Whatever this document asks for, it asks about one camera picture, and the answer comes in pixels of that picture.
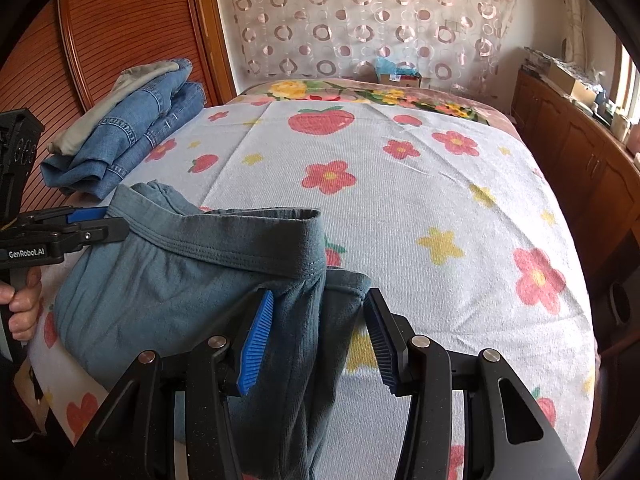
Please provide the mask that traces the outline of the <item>left hand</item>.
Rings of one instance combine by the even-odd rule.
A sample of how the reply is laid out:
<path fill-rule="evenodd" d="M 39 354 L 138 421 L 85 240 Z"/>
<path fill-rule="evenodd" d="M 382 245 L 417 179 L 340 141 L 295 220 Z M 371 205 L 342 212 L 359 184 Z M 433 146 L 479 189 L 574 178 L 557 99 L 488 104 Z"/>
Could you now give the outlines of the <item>left hand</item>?
<path fill-rule="evenodd" d="M 40 312 L 42 292 L 41 270 L 29 269 L 25 285 L 15 289 L 2 282 L 0 287 L 1 303 L 9 306 L 9 330 L 17 341 L 29 341 L 35 335 Z"/>

